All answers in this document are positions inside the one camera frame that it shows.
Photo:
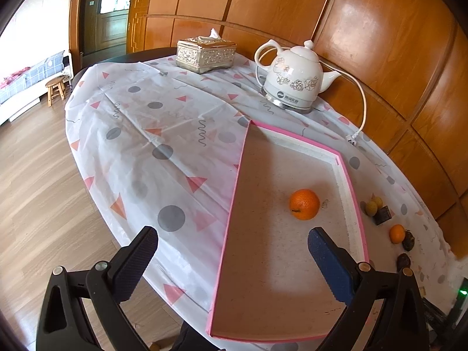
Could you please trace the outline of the wooden door with window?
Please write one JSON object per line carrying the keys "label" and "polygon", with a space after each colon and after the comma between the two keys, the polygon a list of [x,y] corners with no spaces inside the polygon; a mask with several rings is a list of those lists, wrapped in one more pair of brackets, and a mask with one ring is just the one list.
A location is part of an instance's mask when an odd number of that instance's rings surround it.
{"label": "wooden door with window", "polygon": [[82,0],[81,52],[93,55],[126,43],[131,0]]}

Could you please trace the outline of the patterned white tablecloth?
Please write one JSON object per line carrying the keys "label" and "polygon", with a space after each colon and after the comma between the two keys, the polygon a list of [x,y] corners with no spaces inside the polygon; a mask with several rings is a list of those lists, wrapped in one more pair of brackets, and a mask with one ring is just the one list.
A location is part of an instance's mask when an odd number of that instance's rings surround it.
{"label": "patterned white tablecloth", "polygon": [[[308,115],[285,111],[259,91],[251,60],[199,75],[171,57],[89,68],[65,106],[66,134],[83,181],[121,245],[142,227],[159,247],[147,282],[203,337],[227,350],[313,350],[308,341],[251,343],[214,338],[207,323],[221,264],[247,128],[268,124],[341,154],[360,208],[369,262],[392,272],[402,247],[392,225],[411,231],[409,252],[420,292],[450,311],[467,263],[457,261],[416,190],[390,158],[347,118],[318,100]],[[376,226],[373,196],[392,218]]]}

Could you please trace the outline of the small orange on cloth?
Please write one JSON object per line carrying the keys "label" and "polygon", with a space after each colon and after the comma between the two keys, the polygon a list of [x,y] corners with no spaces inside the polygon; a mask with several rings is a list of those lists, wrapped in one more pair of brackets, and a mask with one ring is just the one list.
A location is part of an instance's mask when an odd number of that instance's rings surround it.
{"label": "small orange on cloth", "polygon": [[389,230],[389,237],[392,244],[400,244],[405,240],[405,228],[400,224],[393,225]]}

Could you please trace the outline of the dark brown chestnut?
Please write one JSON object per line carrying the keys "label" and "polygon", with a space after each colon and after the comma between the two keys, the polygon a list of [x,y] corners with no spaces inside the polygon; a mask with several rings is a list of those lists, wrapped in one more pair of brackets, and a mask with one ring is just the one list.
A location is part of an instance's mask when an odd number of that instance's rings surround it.
{"label": "dark brown chestnut", "polygon": [[403,241],[401,242],[401,245],[403,246],[404,250],[409,252],[413,249],[415,246],[415,237],[411,233],[410,230],[406,230],[405,232],[405,237]]}
{"label": "dark brown chestnut", "polygon": [[406,253],[399,254],[396,260],[397,272],[411,267],[411,259]]}

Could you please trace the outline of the yellow-green small fruit front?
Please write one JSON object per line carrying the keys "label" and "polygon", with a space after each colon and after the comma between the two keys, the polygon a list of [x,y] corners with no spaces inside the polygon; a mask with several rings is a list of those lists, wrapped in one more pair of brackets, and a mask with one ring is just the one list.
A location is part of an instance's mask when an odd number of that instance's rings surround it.
{"label": "yellow-green small fruit front", "polygon": [[375,201],[370,200],[365,205],[365,212],[369,217],[373,217],[378,212],[378,205]]}

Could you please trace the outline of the large orange in tray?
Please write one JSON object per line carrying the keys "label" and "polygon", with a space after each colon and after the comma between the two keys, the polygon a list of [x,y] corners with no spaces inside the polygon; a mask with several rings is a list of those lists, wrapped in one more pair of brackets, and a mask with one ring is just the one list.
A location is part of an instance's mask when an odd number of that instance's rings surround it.
{"label": "large orange in tray", "polygon": [[296,219],[313,219],[320,208],[320,199],[311,189],[299,189],[290,196],[289,210]]}

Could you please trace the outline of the white sofa with cushions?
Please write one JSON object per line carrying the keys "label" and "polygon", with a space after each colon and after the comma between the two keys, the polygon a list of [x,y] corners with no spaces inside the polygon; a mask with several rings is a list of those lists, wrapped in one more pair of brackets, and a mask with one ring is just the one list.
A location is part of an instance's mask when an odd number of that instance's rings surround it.
{"label": "white sofa with cushions", "polygon": [[1,88],[1,124],[16,120],[34,105],[39,104],[40,98],[48,91],[47,82],[56,77],[64,77],[69,81],[73,76],[69,50],[61,51],[25,70]]}

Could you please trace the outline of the pink-edged shallow tray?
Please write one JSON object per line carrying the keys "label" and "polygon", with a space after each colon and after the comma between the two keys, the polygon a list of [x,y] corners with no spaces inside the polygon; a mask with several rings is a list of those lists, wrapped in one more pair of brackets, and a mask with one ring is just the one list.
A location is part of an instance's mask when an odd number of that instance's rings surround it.
{"label": "pink-edged shallow tray", "polygon": [[[313,219],[296,219],[289,210],[299,189],[311,189],[320,199]],[[309,252],[313,227],[322,227],[354,260],[367,260],[360,208],[341,154],[252,121],[209,312],[210,336],[278,343],[327,335],[344,306]]]}

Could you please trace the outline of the yellow-green small fruit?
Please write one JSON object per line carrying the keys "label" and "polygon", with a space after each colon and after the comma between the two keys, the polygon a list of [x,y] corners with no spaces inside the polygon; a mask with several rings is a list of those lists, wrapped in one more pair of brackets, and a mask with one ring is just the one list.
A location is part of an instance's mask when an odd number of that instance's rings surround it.
{"label": "yellow-green small fruit", "polygon": [[380,198],[380,197],[377,197],[377,196],[373,196],[371,198],[371,200],[376,203],[376,206],[378,207],[378,209],[382,208],[383,207],[383,200]]}
{"label": "yellow-green small fruit", "polygon": [[370,200],[365,205],[365,212],[369,217],[373,217],[378,212],[378,205],[375,201]]}

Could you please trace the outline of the small wooden stool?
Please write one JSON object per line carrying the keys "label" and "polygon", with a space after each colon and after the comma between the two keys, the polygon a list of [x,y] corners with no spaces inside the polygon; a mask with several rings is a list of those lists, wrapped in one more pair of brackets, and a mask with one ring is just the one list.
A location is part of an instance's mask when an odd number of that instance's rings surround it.
{"label": "small wooden stool", "polygon": [[59,93],[59,97],[62,101],[65,100],[65,77],[55,77],[46,82],[45,87],[48,95],[48,107],[52,107],[52,101],[55,96],[55,92]]}

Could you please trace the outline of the dark brown chestnut upper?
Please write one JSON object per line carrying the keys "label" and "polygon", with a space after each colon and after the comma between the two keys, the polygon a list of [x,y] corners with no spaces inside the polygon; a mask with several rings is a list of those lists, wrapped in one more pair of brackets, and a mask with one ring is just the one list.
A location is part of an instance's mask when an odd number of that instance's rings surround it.
{"label": "dark brown chestnut upper", "polygon": [[401,245],[403,246],[404,250],[409,252],[413,249],[415,246],[415,237],[411,233],[410,230],[406,230],[405,232],[405,237],[403,241],[401,242]]}

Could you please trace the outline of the ornate cream tissue box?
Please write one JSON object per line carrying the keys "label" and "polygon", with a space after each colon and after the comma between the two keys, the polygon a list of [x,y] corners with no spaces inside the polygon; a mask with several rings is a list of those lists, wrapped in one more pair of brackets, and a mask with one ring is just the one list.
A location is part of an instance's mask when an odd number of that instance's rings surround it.
{"label": "ornate cream tissue box", "polygon": [[196,36],[177,42],[176,63],[197,74],[230,68],[234,62],[236,43],[223,39],[212,28],[208,36]]}

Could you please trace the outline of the white ceramic electric kettle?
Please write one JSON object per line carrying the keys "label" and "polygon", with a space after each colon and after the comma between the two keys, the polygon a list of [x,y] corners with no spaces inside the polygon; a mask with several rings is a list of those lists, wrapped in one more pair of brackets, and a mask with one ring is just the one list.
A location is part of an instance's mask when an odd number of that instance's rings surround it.
{"label": "white ceramic electric kettle", "polygon": [[302,46],[283,48],[269,40],[256,50],[255,64],[266,72],[263,90],[269,101],[308,113],[318,95],[340,77],[337,70],[323,71],[313,46],[312,40],[307,40]]}

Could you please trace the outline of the dark brown chestnut lower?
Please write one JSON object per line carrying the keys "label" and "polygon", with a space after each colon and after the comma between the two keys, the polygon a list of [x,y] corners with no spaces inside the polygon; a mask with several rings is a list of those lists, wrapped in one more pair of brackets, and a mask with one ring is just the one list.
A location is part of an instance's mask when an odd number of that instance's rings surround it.
{"label": "dark brown chestnut lower", "polygon": [[396,260],[397,272],[411,267],[411,259],[406,253],[399,254]]}

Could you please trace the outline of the yellow-green small fruit back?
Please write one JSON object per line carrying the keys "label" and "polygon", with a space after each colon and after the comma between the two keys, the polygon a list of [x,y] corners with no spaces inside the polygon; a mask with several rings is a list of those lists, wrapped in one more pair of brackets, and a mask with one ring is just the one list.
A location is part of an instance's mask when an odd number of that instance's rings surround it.
{"label": "yellow-green small fruit back", "polygon": [[376,206],[378,207],[378,209],[382,208],[383,207],[383,200],[380,198],[380,197],[377,197],[377,196],[373,196],[371,198],[371,200],[376,203]]}

